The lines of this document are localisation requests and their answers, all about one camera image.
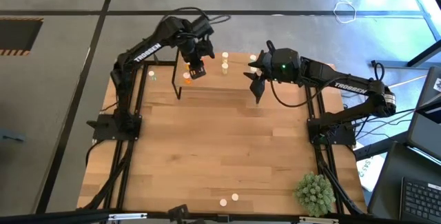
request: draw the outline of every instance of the succulent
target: succulent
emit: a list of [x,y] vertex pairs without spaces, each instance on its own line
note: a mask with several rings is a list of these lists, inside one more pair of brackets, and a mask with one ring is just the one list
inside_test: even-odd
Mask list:
[[332,212],[332,203],[336,201],[329,180],[313,172],[306,174],[298,183],[294,196],[309,215],[315,217]]

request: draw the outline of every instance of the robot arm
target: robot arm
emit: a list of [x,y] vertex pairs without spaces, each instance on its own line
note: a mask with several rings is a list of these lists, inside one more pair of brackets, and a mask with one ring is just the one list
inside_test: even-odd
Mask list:
[[129,104],[134,75],[141,62],[165,46],[177,46],[184,61],[189,63],[191,77],[202,77],[205,75],[205,69],[201,57],[209,55],[214,58],[213,45],[209,40],[213,33],[209,19],[204,14],[193,22],[177,17],[161,20],[150,37],[118,55],[110,73],[117,97],[117,108],[113,115],[102,122],[89,121],[88,124],[95,130],[100,126],[116,126],[118,134],[114,135],[115,137],[134,139],[139,133],[141,120],[129,112]]
[[[249,63],[249,66],[259,68],[261,74],[245,73],[253,80],[250,90],[256,97],[257,103],[265,90],[265,80],[295,83],[299,87],[306,85],[320,90],[329,86],[368,97],[360,105],[335,114],[327,112],[319,119],[310,120],[309,125],[313,126],[317,133],[326,132],[336,125],[351,123],[370,115],[388,117],[395,114],[395,95],[381,80],[364,79],[336,72],[327,64],[299,56],[297,51],[289,48],[275,49],[271,41],[268,41],[267,45],[269,52],[261,51],[259,58],[255,62]],[[287,107],[300,106],[282,104]]]

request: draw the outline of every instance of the concrete floor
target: concrete floor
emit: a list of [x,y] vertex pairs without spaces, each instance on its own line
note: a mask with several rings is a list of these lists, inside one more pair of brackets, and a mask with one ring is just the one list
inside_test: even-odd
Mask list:
[[[350,0],[358,10],[418,10],[415,0]],[[100,10],[104,0],[0,0],[0,10]],[[332,10],[337,0],[112,0],[111,10],[168,10],[198,6],[207,10]],[[85,85],[68,146],[48,207],[49,212],[73,210],[91,145],[92,128],[101,108],[109,73],[120,52],[150,35],[159,16],[106,17]],[[45,17],[28,57],[0,57],[0,127],[27,137],[25,143],[0,143],[0,215],[34,211],[84,63],[98,17]],[[215,52],[258,52],[271,39],[301,55],[333,63],[341,72],[373,77],[373,59],[408,61],[435,42],[422,17],[358,18],[339,24],[334,17],[234,16],[214,26]],[[174,58],[161,50],[160,59]],[[426,74],[426,70],[387,70],[388,85]],[[398,110],[415,106],[424,80],[395,88]],[[355,96],[348,105],[363,101]],[[368,124],[365,130],[376,127]],[[409,123],[378,130],[399,133]],[[383,139],[367,136],[363,144]]]

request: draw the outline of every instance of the wooden tabletop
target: wooden tabletop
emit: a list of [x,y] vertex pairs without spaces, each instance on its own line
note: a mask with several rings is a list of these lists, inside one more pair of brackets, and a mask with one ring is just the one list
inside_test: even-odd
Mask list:
[[[145,86],[143,122],[134,146],[124,210],[166,212],[187,204],[193,213],[306,214],[292,191],[306,173],[317,173],[308,142],[307,106],[283,107],[269,83],[256,105],[248,89],[251,82],[242,74],[249,70],[250,55],[230,53],[226,75],[220,54],[213,60],[205,58],[207,75],[190,84],[183,78],[185,64],[180,59],[175,84],[183,87],[181,100],[170,82],[173,67],[149,67],[156,80],[148,77]],[[274,86],[286,103],[306,99],[304,88],[285,83]],[[323,98],[327,111],[343,109],[339,90],[327,88]],[[109,81],[103,107],[114,100]],[[114,148],[115,141],[106,141],[92,151],[79,207],[106,181]],[[333,149],[340,183],[366,211],[354,155],[345,146]],[[232,201],[233,193],[239,195],[238,201]],[[226,207],[219,205],[222,198],[227,199]]]

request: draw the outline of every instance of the white cylinder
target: white cylinder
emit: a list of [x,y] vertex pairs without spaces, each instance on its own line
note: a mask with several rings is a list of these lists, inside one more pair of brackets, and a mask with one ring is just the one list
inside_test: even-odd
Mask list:
[[228,63],[228,52],[222,53],[222,63]]
[[221,200],[219,201],[219,204],[220,204],[220,206],[225,207],[225,206],[227,205],[227,200],[225,200],[225,199],[221,199]]
[[227,63],[222,64],[222,73],[224,75],[226,75],[228,73],[228,64]]
[[232,194],[232,200],[233,200],[233,201],[237,201],[237,200],[239,200],[239,195],[236,194],[236,193]]

